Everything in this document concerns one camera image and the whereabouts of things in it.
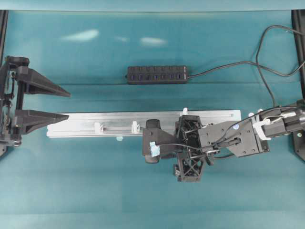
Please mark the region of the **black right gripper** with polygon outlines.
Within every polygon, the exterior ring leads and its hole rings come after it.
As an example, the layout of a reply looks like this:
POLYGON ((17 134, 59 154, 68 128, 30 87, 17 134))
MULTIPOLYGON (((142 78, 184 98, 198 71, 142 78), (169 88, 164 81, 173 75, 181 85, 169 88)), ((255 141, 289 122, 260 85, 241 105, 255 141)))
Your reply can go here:
POLYGON ((177 180, 196 183, 201 180, 205 165, 212 166, 215 160, 268 152, 267 141, 260 139, 253 127, 257 120, 256 115, 239 122, 203 125, 197 116, 182 116, 175 124, 175 136, 185 146, 177 153, 177 180))

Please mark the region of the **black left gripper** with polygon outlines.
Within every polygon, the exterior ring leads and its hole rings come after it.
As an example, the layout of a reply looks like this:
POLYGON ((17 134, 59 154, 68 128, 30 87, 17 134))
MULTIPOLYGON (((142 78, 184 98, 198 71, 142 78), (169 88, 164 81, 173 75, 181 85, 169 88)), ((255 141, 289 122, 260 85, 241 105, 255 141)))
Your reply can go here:
POLYGON ((25 94, 47 94, 70 97, 71 94, 34 69, 26 57, 7 56, 0 67, 0 155, 8 147, 21 145, 21 134, 68 120, 69 115, 22 110, 25 94), (15 115, 11 112, 17 98, 15 115))

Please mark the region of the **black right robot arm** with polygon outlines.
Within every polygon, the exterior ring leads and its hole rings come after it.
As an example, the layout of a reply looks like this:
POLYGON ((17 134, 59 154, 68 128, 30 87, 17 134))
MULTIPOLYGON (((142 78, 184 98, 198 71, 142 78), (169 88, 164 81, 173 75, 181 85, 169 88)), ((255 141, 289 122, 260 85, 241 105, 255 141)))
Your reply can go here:
POLYGON ((183 151, 177 154, 174 174, 179 182, 201 180, 205 165, 231 156, 245 157, 269 151, 268 141, 305 128, 305 102, 262 110, 241 121, 201 124, 184 115, 175 135, 183 151))

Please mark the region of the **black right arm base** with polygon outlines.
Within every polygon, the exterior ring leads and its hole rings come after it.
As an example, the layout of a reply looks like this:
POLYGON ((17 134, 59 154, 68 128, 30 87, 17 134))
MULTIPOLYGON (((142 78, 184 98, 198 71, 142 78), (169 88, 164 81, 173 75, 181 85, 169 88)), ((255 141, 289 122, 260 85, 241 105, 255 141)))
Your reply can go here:
POLYGON ((303 162, 305 161, 305 131, 299 130, 293 132, 294 152, 303 162))

